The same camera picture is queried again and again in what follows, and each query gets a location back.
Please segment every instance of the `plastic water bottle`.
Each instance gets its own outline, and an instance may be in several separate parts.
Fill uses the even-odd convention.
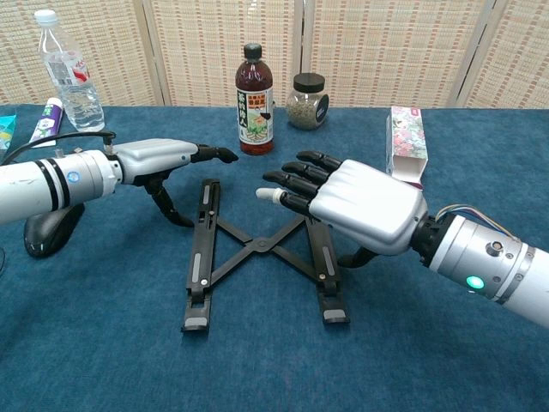
[[[97,91],[89,78],[80,47],[59,26],[53,10],[34,13],[42,27],[39,53],[63,102],[69,121],[78,131],[98,131],[105,118]]]

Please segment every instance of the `seeds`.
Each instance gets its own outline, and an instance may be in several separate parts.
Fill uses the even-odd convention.
[[[317,122],[318,100],[289,99],[286,110],[290,123],[295,127],[305,130],[316,129],[322,121]]]

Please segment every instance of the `cable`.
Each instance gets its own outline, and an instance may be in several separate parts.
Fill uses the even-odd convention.
[[[509,230],[507,230],[505,227],[501,226],[499,223],[497,223],[490,217],[486,216],[484,213],[476,209],[474,206],[471,206],[468,204],[463,204],[463,203],[450,204],[440,209],[437,215],[435,216],[435,221],[439,221],[450,212],[462,212],[468,215],[472,215],[477,219],[480,219],[490,227],[496,229],[498,232],[506,234],[510,238],[516,239],[516,236],[513,233],[511,233]]]
[[[104,130],[104,131],[74,131],[72,133],[65,133],[64,135],[55,135],[55,136],[49,136],[45,137],[43,139],[36,140],[34,142],[29,142],[26,144],[23,144],[11,154],[9,154],[8,157],[6,157],[2,163],[0,163],[0,166],[8,165],[13,159],[15,159],[18,155],[23,153],[26,150],[29,150],[30,148],[33,148],[36,145],[46,143],[46,142],[52,142],[54,140],[61,140],[61,139],[68,139],[70,137],[85,137],[85,136],[97,136],[97,137],[103,137],[103,143],[107,146],[112,144],[112,139],[116,137],[116,133],[114,131]]]

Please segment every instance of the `floral box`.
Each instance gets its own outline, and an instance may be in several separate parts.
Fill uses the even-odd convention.
[[[391,107],[387,117],[387,173],[423,189],[421,175],[427,165],[421,110]]]

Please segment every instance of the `metal cylinder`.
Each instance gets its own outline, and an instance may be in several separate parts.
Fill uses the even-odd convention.
[[[549,255],[456,216],[429,269],[549,328]]]
[[[114,192],[118,161],[99,150],[0,167],[0,225]]]

